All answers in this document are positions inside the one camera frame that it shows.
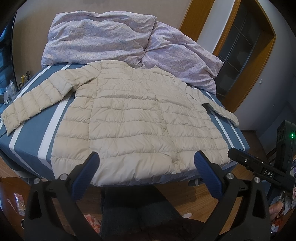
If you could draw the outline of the person's right hand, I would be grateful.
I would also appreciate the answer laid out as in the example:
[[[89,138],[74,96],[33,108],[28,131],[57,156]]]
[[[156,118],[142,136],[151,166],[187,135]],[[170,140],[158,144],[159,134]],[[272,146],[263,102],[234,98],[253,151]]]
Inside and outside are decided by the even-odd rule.
[[[269,207],[270,220],[274,220],[281,213],[283,202],[278,201]]]

